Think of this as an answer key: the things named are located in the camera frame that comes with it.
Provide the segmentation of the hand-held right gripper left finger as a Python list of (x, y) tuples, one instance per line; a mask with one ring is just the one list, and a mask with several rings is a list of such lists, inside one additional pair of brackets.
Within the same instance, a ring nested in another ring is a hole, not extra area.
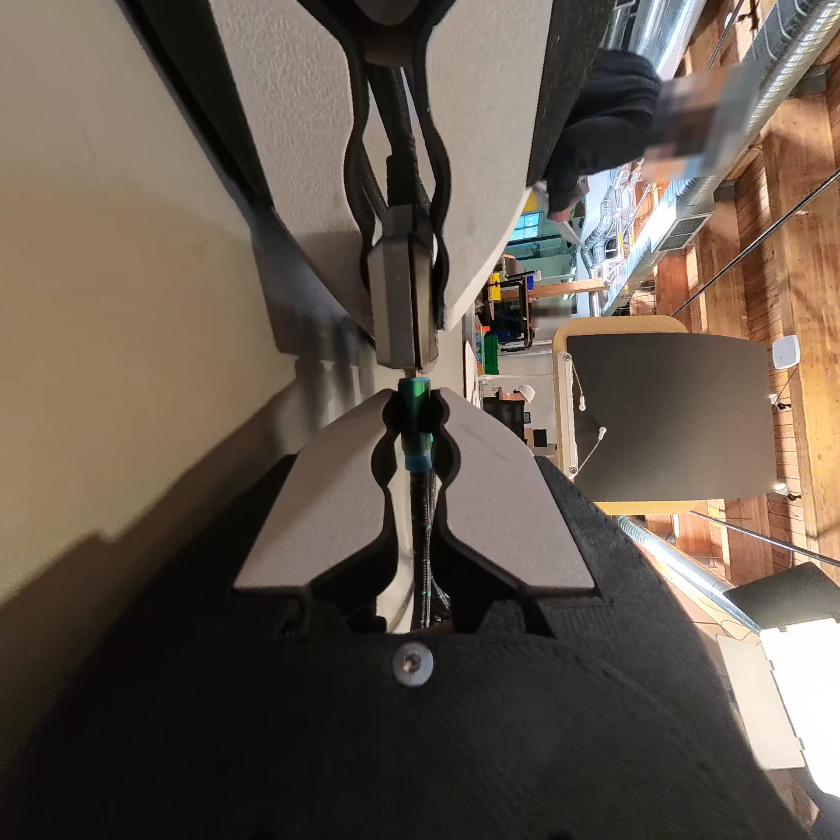
[(326, 603), (351, 621), (375, 607), (399, 560), (389, 489), (399, 405), (385, 388), (297, 453), (234, 580), (237, 593)]

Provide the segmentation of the black flag panel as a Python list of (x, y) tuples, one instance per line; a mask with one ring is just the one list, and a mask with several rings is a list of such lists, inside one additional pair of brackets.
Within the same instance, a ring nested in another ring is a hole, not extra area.
[(838, 584), (814, 563), (802, 563), (725, 592), (760, 630), (839, 621)]

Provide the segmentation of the silver ceiling duct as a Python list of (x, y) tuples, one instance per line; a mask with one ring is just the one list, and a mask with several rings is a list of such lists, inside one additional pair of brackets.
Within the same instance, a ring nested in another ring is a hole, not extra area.
[(648, 531), (628, 516), (614, 518), (616, 525), (651, 559), (654, 566), (676, 588), (686, 595), (710, 619), (720, 625), (738, 623), (746, 632), (759, 637), (761, 628), (729, 596), (734, 586), (715, 574), (670, 542)]

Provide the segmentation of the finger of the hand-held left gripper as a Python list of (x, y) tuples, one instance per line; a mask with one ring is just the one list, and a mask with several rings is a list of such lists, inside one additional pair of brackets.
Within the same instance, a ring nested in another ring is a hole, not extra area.
[(340, 42), (294, 1), (211, 1), (276, 210), (317, 278), (369, 335), (363, 237), (344, 184), (354, 127)]
[(423, 2), (416, 92), (439, 258), (437, 320), (451, 330), (485, 285), (522, 212), (551, 1)]

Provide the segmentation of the silver duct with vent grille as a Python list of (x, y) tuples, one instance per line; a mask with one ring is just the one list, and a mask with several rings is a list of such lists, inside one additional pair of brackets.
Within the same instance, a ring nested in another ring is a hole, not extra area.
[(724, 152), (722, 163), (709, 175), (684, 175), (666, 187), (635, 244), (620, 265), (607, 272), (610, 283), (603, 291), (590, 293), (590, 314), (613, 314), (667, 253), (687, 247), (705, 227), (715, 211), (715, 191), (835, 36), (838, 19), (838, 1), (781, 1), (772, 6), (740, 62), (759, 86), (743, 111), (744, 126), (731, 150)]

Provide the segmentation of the wood-framed black panel stand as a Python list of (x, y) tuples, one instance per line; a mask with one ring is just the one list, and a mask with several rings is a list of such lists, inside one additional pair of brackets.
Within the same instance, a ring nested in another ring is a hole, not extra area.
[(675, 318), (573, 318), (533, 352), (499, 353), (486, 335), (476, 391), (535, 389), (526, 443), (611, 513), (681, 512), (781, 488), (770, 352), (688, 332)]

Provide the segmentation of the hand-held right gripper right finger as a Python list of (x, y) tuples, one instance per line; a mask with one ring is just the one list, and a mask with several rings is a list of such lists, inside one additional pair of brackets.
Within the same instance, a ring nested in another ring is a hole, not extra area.
[(542, 466), (511, 430), (448, 388), (432, 392), (439, 480), (430, 567), (455, 627), (479, 627), (498, 602), (539, 627), (537, 602), (589, 596), (595, 580)]

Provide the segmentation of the white studio light panel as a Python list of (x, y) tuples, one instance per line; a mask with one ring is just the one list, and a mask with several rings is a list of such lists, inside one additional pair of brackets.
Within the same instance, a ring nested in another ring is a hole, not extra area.
[(819, 792), (838, 797), (838, 621), (767, 628), (754, 644), (716, 640), (761, 770), (806, 770)]

